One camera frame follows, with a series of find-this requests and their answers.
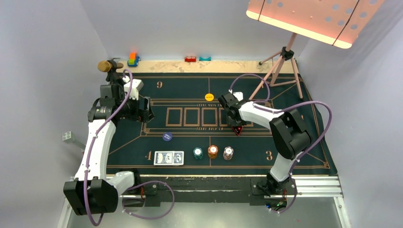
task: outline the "red triangular object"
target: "red triangular object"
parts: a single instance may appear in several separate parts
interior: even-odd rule
[[[242,129],[243,129],[243,126],[241,126],[241,127],[232,127],[232,130],[235,132],[235,134],[237,136],[240,135],[240,133],[242,132]]]

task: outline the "stack of poker chips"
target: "stack of poker chips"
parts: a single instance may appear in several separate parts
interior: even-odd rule
[[[211,145],[208,149],[209,157],[215,159],[217,157],[218,147]]]
[[[233,155],[234,155],[234,149],[231,148],[230,146],[225,147],[225,149],[224,149],[224,159],[225,160],[230,160]]]
[[[196,159],[202,159],[203,158],[203,151],[201,148],[196,147],[193,150],[193,155]]]

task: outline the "tripod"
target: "tripod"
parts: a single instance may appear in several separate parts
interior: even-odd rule
[[[274,73],[273,78],[270,81],[270,87],[296,83],[297,88],[298,88],[299,98],[302,99],[302,91],[301,91],[301,85],[299,84],[297,63],[295,62],[295,59],[293,58],[294,52],[291,51],[291,46],[293,45],[296,36],[297,36],[297,34],[293,33],[290,40],[288,41],[288,44],[286,47],[283,47],[283,49],[281,51],[279,51],[276,54],[259,62],[259,65],[262,65],[266,61],[280,55],[280,58],[278,58],[278,60],[273,64],[273,67],[266,74],[266,76],[264,77],[264,80],[266,81],[267,78],[273,73],[274,69],[276,69],[276,67],[277,67],[276,72]],[[291,59],[292,69],[294,71],[295,80],[274,84],[277,79],[278,74],[280,73],[281,68],[283,67],[284,62],[287,60],[290,60],[290,59]],[[260,82],[259,86],[255,89],[255,91],[249,97],[249,100],[252,100],[252,98],[256,95],[256,93],[259,91],[259,89],[262,88],[262,86],[263,86],[263,81]]]

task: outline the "orange block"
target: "orange block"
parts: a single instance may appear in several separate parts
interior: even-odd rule
[[[136,59],[137,53],[136,52],[132,52],[129,55],[129,59]]]

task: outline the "perforated panel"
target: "perforated panel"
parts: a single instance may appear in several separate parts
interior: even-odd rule
[[[340,48],[350,48],[384,0],[250,0],[246,14]]]

